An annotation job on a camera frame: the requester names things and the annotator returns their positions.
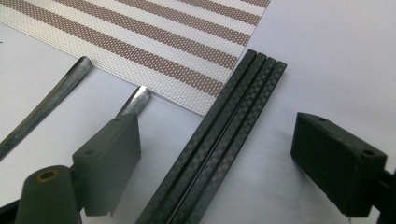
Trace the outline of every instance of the white stripe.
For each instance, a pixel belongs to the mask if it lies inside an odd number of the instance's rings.
[[[210,0],[211,2],[222,4],[226,7],[232,7],[256,16],[261,16],[264,12],[264,7],[259,7],[252,5],[247,2],[239,1],[239,0]]]
[[[166,0],[166,1],[147,0],[147,1],[158,4],[163,7],[172,8],[176,11],[189,14],[193,17],[197,17],[205,21],[213,22],[217,25],[230,28],[232,30],[238,31],[246,35],[250,35],[253,32],[254,28],[256,27],[252,24],[245,23],[243,21],[239,21],[227,16],[223,16],[219,13],[212,12],[201,7],[195,7],[187,3],[179,2],[177,0]]]
[[[37,21],[19,11],[2,5],[0,11],[0,21],[5,24],[44,40],[76,58],[86,55],[92,59],[95,66],[136,85],[148,86],[164,98],[195,113],[204,115],[215,101],[213,96]]]
[[[235,44],[234,42],[225,40],[223,38],[208,34],[200,30],[196,30],[194,28],[191,28],[190,26],[183,25],[175,21],[170,21],[155,14],[148,13],[147,11],[124,5],[123,3],[117,1],[86,1],[96,4],[100,7],[111,9],[112,11],[118,12],[121,15],[133,18],[138,21],[142,21],[146,24],[164,29],[170,33],[194,40],[200,44],[207,45],[210,48],[218,49],[235,57],[239,57],[240,52],[242,52],[242,50],[244,49],[244,46],[242,45]]]
[[[91,29],[99,31],[105,35],[110,35],[127,44],[143,49],[172,62],[181,64],[208,77],[213,77],[218,81],[225,82],[228,75],[231,74],[231,69],[201,59],[181,49],[175,49],[159,41],[121,28],[117,25],[114,25],[113,23],[103,21],[71,7],[53,2],[52,0],[24,1],[29,2],[37,7],[44,8],[71,21],[75,21],[81,25],[90,27]]]

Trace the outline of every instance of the metal tip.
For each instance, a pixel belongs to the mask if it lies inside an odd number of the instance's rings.
[[[116,117],[125,114],[136,114],[137,116],[145,108],[151,96],[150,90],[145,86],[138,87],[134,93],[126,101],[120,112]]]

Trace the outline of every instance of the white table surface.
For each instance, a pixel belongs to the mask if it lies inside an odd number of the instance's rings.
[[[76,61],[0,24],[0,139]],[[296,113],[316,114],[388,154],[396,168],[396,2],[273,0],[247,44],[289,66],[201,223],[348,223],[290,157]],[[19,199],[24,179],[72,154],[112,119],[135,86],[94,68],[0,162],[0,206]],[[201,117],[154,96],[139,117],[142,158],[114,217],[134,223]],[[352,218],[352,223],[375,223]]]

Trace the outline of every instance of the perforated mesh sheet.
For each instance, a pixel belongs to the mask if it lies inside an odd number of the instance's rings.
[[[0,21],[204,115],[269,0],[0,0]]]

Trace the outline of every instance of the black strip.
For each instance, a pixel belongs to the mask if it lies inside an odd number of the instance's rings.
[[[185,146],[184,150],[181,152],[180,156],[177,158],[176,163],[166,175],[161,185],[158,187],[154,196],[149,201],[143,213],[140,215],[136,223],[150,223],[151,219],[161,208],[163,201],[166,199],[168,190],[173,187],[174,181],[179,178],[177,174],[184,168],[188,158],[194,153],[195,149],[203,143],[210,129],[212,128],[214,122],[218,119],[219,114],[223,111],[224,106],[228,103],[231,96],[233,95],[236,87],[241,82],[245,73],[249,69],[253,60],[256,57],[256,52],[254,50],[248,50],[241,63],[238,64],[230,80],[224,86],[220,92],[215,103],[207,112],[205,118],[198,126],[194,135],[190,139],[189,143]]]
[[[225,132],[219,140],[219,143],[216,145],[213,153],[211,153],[209,159],[207,160],[205,168],[200,172],[196,180],[191,183],[193,186],[181,203],[179,209],[176,211],[171,223],[185,223],[185,219],[190,215],[191,210],[194,208],[194,205],[199,200],[203,190],[207,186],[207,181],[210,180],[214,171],[216,171],[219,163],[223,159],[224,153],[227,153],[227,150],[230,148],[235,136],[240,134],[239,131],[241,126],[248,116],[250,109],[256,103],[256,100],[258,99],[259,94],[263,89],[268,77],[270,76],[275,64],[276,60],[272,58],[269,58],[265,62],[264,67],[258,74],[256,80],[253,82],[253,85],[247,91],[245,99],[234,113],[229,126],[225,129]]]
[[[174,186],[169,190],[167,199],[164,201],[162,209],[158,212],[158,214],[155,215],[153,219],[154,223],[163,222],[164,220],[171,218],[177,209],[180,200],[182,200],[186,190],[188,190],[191,181],[200,170],[200,167],[204,165],[205,157],[208,156],[210,151],[213,150],[215,143],[221,137],[224,128],[231,119],[233,112],[239,106],[250,84],[262,68],[265,58],[266,57],[264,55],[258,54],[254,59],[242,82],[238,85],[235,93],[233,94],[233,97],[227,103],[218,120],[216,120],[212,129],[209,131],[208,136],[195,150],[195,154],[189,158],[188,164],[185,165],[185,168],[179,174],[177,174],[179,178],[174,181]]]
[[[136,223],[199,222],[286,68],[265,58],[235,71]]]
[[[19,200],[4,205],[0,208],[0,223],[1,224],[13,224],[17,217]]]
[[[233,140],[233,144],[230,146],[230,149],[227,151],[226,155],[222,159],[221,163],[217,167],[216,172],[210,179],[207,187],[199,198],[198,203],[194,206],[190,216],[184,222],[176,222],[176,223],[199,223],[202,216],[204,215],[206,208],[209,206],[213,197],[215,196],[222,180],[227,175],[231,165],[233,164],[234,159],[236,158],[239,150],[242,145],[245,143],[248,135],[253,128],[257,118],[260,113],[264,109],[271,93],[273,92],[276,83],[281,78],[283,72],[286,69],[286,64],[282,62],[278,62],[274,68],[274,71],[271,73],[268,81],[266,82],[260,96],[257,100],[257,103],[253,106],[249,114],[247,115],[242,128],[240,129],[238,135]]]

